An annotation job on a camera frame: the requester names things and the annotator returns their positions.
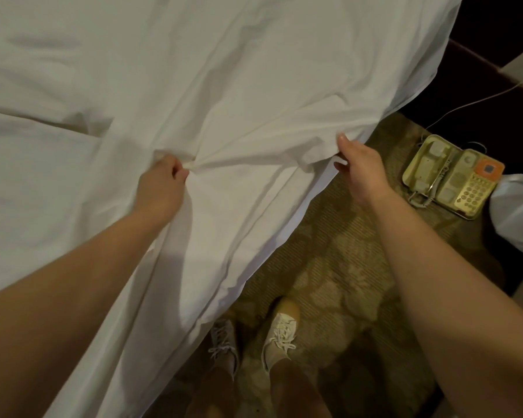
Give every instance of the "patterned carpet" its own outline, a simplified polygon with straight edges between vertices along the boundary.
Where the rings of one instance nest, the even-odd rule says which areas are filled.
[[[394,114],[368,145],[384,160],[391,185],[425,131]],[[419,211],[442,238],[495,282],[502,271],[481,243],[481,220],[467,222],[433,204]],[[311,203],[291,238],[248,281],[233,308],[244,352],[237,375],[237,417],[272,417],[260,351],[272,302],[288,295],[302,309],[291,357],[320,389],[334,417],[413,417],[434,376],[405,319],[368,217],[337,177]],[[148,417],[180,417],[207,366],[204,340],[152,406]]]

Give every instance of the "white shoelace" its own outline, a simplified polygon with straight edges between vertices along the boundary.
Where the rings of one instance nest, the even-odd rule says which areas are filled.
[[[270,342],[275,342],[277,347],[284,350],[285,353],[289,349],[296,349],[296,346],[292,344],[294,340],[293,322],[294,320],[280,321],[273,332],[275,336],[269,340]]]
[[[231,350],[229,342],[229,333],[227,332],[226,324],[214,330],[216,344],[211,349],[208,350],[211,353],[211,358],[217,359],[221,352],[228,352]]]

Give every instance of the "brown carpet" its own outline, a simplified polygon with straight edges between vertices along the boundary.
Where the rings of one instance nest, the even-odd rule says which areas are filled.
[[[383,120],[368,145],[384,160],[391,185],[423,129],[401,114]],[[467,222],[433,204],[421,216],[496,282],[498,263],[481,243],[481,220]],[[234,304],[244,356],[236,381],[237,417],[273,416],[260,350],[272,302],[288,295],[302,308],[292,359],[320,389],[335,417],[413,417],[434,376],[403,314],[388,264],[368,217],[352,205],[340,176],[314,201],[291,238],[248,281]],[[204,344],[169,384],[149,417],[183,416],[206,368]]]

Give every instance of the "beige telephone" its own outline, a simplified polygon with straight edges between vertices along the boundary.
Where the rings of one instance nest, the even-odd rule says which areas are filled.
[[[403,173],[403,183],[412,191],[411,205],[425,208],[433,201],[474,219],[503,171],[504,165],[489,156],[430,135]]]

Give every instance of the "hotel telephone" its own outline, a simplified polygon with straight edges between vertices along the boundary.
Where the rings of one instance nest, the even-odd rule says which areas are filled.
[[[474,219],[500,180],[504,165],[473,149],[461,148],[438,135],[424,140],[403,173],[412,194],[409,203],[425,208],[435,202]]]

